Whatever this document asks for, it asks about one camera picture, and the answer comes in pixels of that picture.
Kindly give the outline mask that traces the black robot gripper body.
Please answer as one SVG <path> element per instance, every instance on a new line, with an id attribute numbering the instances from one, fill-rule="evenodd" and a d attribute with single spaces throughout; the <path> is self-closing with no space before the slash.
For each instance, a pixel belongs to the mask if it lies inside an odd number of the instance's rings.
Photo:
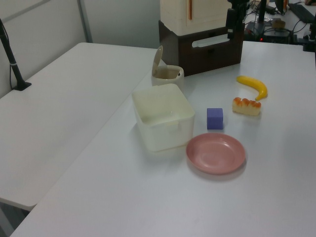
<path id="1" fill-rule="evenodd" d="M 235 27 L 235 24 L 238 20 L 244 21 L 249 1 L 228 0 L 228 2 L 231 4 L 231 7 L 227 10 L 226 27 Z"/>

